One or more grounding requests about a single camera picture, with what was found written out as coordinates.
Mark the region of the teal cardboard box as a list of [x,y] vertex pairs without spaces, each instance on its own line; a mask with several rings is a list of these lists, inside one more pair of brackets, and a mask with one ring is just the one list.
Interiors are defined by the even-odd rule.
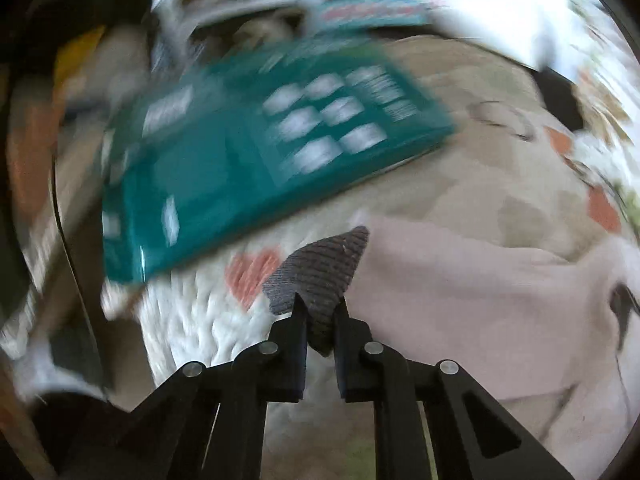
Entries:
[[361,36],[288,42],[191,70],[108,124],[105,275],[143,283],[453,132],[438,99]]

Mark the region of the floral white pillow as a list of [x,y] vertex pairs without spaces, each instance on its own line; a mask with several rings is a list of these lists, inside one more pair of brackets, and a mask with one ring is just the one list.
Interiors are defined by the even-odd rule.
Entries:
[[568,0],[586,57],[574,97],[585,132],[570,161],[587,182],[609,188],[627,220],[639,223],[639,61],[611,15],[593,0]]

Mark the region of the heart patterned bed quilt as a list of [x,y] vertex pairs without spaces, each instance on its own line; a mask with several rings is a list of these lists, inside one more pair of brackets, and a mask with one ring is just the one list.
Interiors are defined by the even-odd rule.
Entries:
[[[268,228],[160,274],[146,284],[120,286],[102,278],[98,234],[98,126],[73,140],[61,168],[64,228],[89,295],[89,310],[115,374],[116,404],[132,408],[188,359],[219,364],[266,334],[267,298],[250,292],[241,263],[273,252],[284,258],[316,238],[346,231],[361,218],[432,222],[466,237],[512,248],[544,249],[578,262],[620,232],[616,206],[589,190],[561,150],[570,133],[552,118],[524,68],[454,40],[417,36],[386,44],[424,88],[454,115],[459,130],[437,153],[423,155],[357,184]],[[27,260],[41,296],[30,298],[21,328],[26,353],[13,364],[17,395],[27,403],[55,391],[99,394],[98,387],[53,364],[53,336],[70,321],[70,272],[44,206],[32,229]],[[639,416],[639,341],[623,336],[614,362],[589,362],[574,385],[536,396],[510,396],[506,408],[576,479],[597,479],[610,466]],[[310,357],[309,396],[299,408],[268,408],[266,479],[373,479],[372,414],[338,402],[333,363]]]

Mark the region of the white plastic bag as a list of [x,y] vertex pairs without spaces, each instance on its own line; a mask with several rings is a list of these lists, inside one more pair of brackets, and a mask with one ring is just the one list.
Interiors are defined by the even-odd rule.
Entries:
[[578,59],[572,0],[426,0],[441,34],[477,44],[533,70],[570,78]]

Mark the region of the light blue dotted box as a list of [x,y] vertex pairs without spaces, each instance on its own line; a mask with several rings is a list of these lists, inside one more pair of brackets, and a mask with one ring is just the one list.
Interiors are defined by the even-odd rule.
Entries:
[[318,7],[318,27],[326,30],[412,27],[429,22],[422,0],[330,0]]

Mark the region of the light pink sweatshirt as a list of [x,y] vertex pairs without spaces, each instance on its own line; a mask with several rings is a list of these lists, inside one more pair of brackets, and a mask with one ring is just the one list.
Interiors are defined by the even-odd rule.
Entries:
[[272,312],[305,301],[330,348],[345,301],[373,336],[425,363],[458,362],[512,403],[577,479],[604,473],[639,414],[639,252],[609,235],[574,261],[428,222],[361,216],[288,256],[262,286]]

